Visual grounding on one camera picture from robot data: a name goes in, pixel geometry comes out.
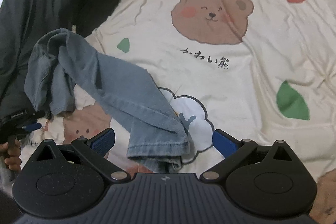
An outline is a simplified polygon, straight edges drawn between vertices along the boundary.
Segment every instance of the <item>blue gripper pad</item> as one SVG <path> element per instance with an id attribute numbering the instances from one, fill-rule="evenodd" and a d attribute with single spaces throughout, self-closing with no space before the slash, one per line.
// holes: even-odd
<path id="1" fill-rule="evenodd" d="M 99 155 L 104 157 L 107 152 L 109 152 L 110 149 L 114 146 L 115 140 L 116 137 L 113 129 L 107 128 L 91 138 L 89 140 L 89 146 L 92 150 L 96 151 Z"/>
<path id="2" fill-rule="evenodd" d="M 240 148 L 240 142 L 224 131 L 217 130 L 212 133 L 212 144 L 224 158 L 227 158 Z"/>

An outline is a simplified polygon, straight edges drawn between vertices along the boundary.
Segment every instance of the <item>white cloud print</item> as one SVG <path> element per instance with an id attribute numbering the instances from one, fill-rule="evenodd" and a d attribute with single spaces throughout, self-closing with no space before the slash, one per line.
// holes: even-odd
<path id="1" fill-rule="evenodd" d="M 208 120 L 208 113 L 203 104 L 188 95 L 175 96 L 166 88 L 159 88 L 164 97 L 180 118 L 190 143 L 190 154 L 182 156 L 182 163 L 194 161 L 198 153 L 212 146 L 212 133 L 214 126 Z"/>

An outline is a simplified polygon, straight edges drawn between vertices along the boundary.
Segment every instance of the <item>ribbed gray surface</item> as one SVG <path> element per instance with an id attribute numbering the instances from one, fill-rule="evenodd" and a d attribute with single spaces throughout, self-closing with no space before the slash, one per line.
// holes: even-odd
<path id="1" fill-rule="evenodd" d="M 110 187 L 103 200 L 87 212 L 63 220 L 24 215 L 16 224 L 313 224 L 308 216 L 292 220 L 258 219 L 240 211 L 217 185 L 194 174 L 137 174 L 126 184 Z"/>

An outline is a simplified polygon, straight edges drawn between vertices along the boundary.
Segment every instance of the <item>metal screw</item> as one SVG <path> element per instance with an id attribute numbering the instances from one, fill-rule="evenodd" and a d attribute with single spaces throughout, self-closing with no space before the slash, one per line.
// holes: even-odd
<path id="1" fill-rule="evenodd" d="M 125 173 L 123 171 L 113 172 L 111 174 L 111 178 L 113 178 L 115 180 L 123 180 L 123 179 L 127 178 L 127 173 Z"/>
<path id="2" fill-rule="evenodd" d="M 215 180 L 219 178 L 219 173 L 213 171 L 204 172 L 203 178 L 206 180 Z"/>

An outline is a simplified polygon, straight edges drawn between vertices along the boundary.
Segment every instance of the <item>pink cheek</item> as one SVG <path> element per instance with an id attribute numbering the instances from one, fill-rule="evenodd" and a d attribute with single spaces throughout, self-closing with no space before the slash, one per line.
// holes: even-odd
<path id="1" fill-rule="evenodd" d="M 224 12 L 224 13 L 222 14 L 222 16 L 221 16 L 221 20 L 222 20 L 223 22 L 225 22 L 225 23 L 228 23 L 228 22 L 233 23 L 233 22 L 234 22 L 233 19 L 232 19 L 232 17 L 231 17 L 227 12 Z"/>
<path id="2" fill-rule="evenodd" d="M 196 8 L 195 7 L 185 7 L 181 12 L 183 17 L 191 18 L 196 15 Z"/>

